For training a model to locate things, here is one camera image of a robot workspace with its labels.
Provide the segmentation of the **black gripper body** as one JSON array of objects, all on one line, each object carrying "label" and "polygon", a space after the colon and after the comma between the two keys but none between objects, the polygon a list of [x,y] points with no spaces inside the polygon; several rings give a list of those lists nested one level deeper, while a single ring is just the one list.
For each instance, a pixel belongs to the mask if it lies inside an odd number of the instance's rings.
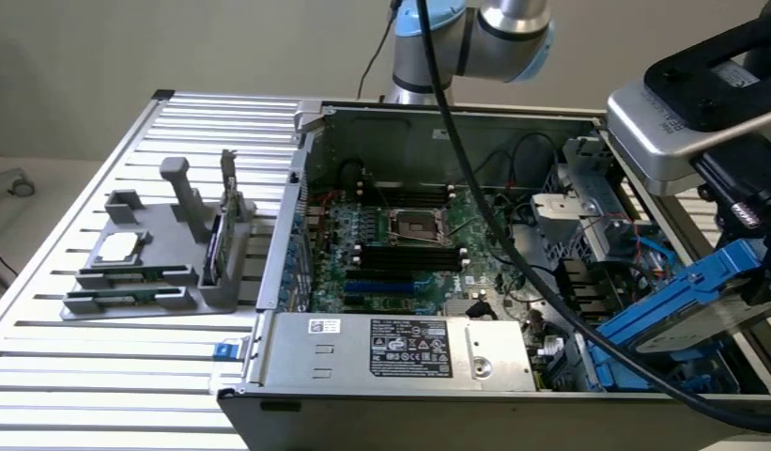
[{"label": "black gripper body", "polygon": [[719,247],[689,271],[727,325],[771,317],[771,143],[741,136],[693,160],[721,222]]}]

